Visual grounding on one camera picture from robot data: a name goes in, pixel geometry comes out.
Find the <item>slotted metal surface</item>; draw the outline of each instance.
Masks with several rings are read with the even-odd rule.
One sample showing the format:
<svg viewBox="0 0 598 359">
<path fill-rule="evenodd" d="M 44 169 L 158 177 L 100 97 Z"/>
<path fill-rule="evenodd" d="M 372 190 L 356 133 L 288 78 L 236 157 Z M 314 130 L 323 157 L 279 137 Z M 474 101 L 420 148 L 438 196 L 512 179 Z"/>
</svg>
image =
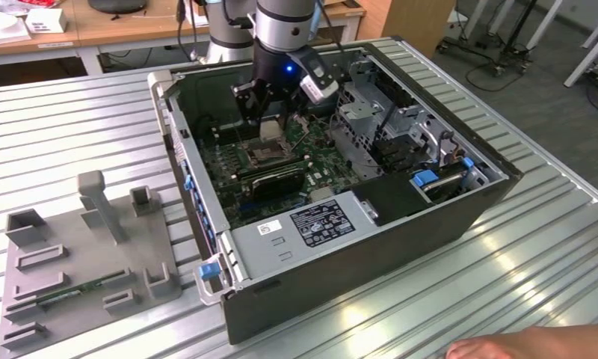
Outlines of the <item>slotted metal surface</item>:
<svg viewBox="0 0 598 359">
<path fill-rule="evenodd" d="M 200 260 L 152 113 L 148 71 L 0 88 L 0 298 L 6 214 L 80 207 L 74 176 L 102 169 L 107 195 L 160 190 L 184 294 L 32 358 L 430 358 L 459 337 L 598 323 L 598 193 L 404 43 L 375 41 L 526 172 L 451 245 L 238 346 L 200 302 Z"/>
</svg>

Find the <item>power supply label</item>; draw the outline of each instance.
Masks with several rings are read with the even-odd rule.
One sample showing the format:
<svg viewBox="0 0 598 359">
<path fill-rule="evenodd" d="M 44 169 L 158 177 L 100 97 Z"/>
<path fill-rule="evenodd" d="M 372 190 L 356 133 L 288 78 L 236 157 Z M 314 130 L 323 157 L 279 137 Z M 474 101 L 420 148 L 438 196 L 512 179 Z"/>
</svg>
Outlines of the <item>power supply label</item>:
<svg viewBox="0 0 598 359">
<path fill-rule="evenodd" d="M 291 219 L 308 247 L 316 247 L 355 232 L 355 226 L 336 200 L 294 213 Z"/>
</svg>

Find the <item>green circuit board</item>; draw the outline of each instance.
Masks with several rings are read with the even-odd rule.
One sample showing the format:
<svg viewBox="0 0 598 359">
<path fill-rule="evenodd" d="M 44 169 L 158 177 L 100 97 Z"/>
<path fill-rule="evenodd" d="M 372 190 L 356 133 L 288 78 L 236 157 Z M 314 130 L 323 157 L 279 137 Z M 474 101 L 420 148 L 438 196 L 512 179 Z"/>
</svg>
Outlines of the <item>green circuit board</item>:
<svg viewBox="0 0 598 359">
<path fill-rule="evenodd" d="M 310 123 L 291 121 L 283 137 L 274 143 L 262 141 L 258 137 L 202 148 L 202 156 L 232 228 L 310 204 L 311 193 L 320 188 L 330 188 L 338 194 L 360 182 L 342 153 L 332 144 L 328 146 L 328 128 L 330 123 L 324 119 Z M 252 182 L 238 174 L 258 172 L 262 168 L 275 168 L 272 172 L 278 173 L 304 171 L 303 188 L 299 192 L 263 203 L 244 203 L 244 193 Z M 251 177 L 262 178 L 266 173 L 264 171 L 264 174 Z"/>
</svg>

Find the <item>gray floor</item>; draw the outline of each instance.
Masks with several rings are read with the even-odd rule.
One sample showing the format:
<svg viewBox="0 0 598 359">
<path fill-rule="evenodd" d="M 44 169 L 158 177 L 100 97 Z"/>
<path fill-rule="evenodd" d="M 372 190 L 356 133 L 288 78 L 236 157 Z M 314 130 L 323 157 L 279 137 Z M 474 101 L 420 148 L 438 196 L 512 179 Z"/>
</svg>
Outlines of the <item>gray floor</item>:
<svg viewBox="0 0 598 359">
<path fill-rule="evenodd" d="M 499 1 L 491 1 L 482 18 L 488 22 Z M 472 13 L 478 0 L 462 0 L 460 10 Z M 507 39 L 523 6 L 516 5 L 500 34 Z M 535 11 L 530 18 L 520 43 L 527 43 L 532 36 L 543 13 Z M 563 85 L 570 73 L 585 56 L 580 47 L 587 35 L 560 22 L 555 22 L 538 49 L 534 52 L 535 64 L 526 76 L 498 93 L 486 92 L 472 87 L 466 81 L 466 72 L 483 64 L 484 59 L 470 55 L 459 49 L 450 50 L 434 58 L 442 68 L 488 102 L 508 120 L 556 155 L 556 157 L 598 188 L 598 111 L 592 107 L 585 96 L 587 82 L 582 80 L 575 88 Z M 139 65 L 146 61 L 148 50 L 134 51 L 128 57 L 119 58 L 128 64 Z M 498 50 L 490 51 L 495 56 Z M 179 49 L 167 51 L 155 49 L 148 67 L 175 64 L 184 61 Z M 518 75 L 510 71 L 503 78 L 476 72 L 474 80 L 488 88 L 498 88 Z M 598 93 L 593 92 L 598 103 Z"/>
</svg>

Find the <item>blue latch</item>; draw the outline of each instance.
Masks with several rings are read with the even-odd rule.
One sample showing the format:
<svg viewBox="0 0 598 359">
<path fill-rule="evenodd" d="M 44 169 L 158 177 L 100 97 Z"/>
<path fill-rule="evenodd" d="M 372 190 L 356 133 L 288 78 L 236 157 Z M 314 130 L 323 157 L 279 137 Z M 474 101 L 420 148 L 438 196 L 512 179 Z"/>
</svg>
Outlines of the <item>blue latch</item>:
<svg viewBox="0 0 598 359">
<path fill-rule="evenodd" d="M 218 262 L 212 262 L 202 265 L 200 267 L 200 276 L 203 280 L 208 280 L 211 278 L 218 277 L 222 274 L 222 267 Z"/>
<path fill-rule="evenodd" d="M 463 164 L 464 164 L 466 168 L 468 168 L 468 169 L 475 167 L 475 161 L 472 160 L 471 157 L 464 157 Z"/>
<path fill-rule="evenodd" d="M 196 187 L 195 182 L 192 181 L 192 175 L 187 175 L 187 180 L 184 181 L 184 189 L 191 191 Z"/>
<path fill-rule="evenodd" d="M 422 172 L 418 172 L 415 174 L 415 177 L 412 177 L 415 180 L 415 183 L 419 187 L 426 186 L 428 183 L 432 183 L 435 181 L 439 181 L 439 176 L 432 170 L 426 170 Z"/>
</svg>

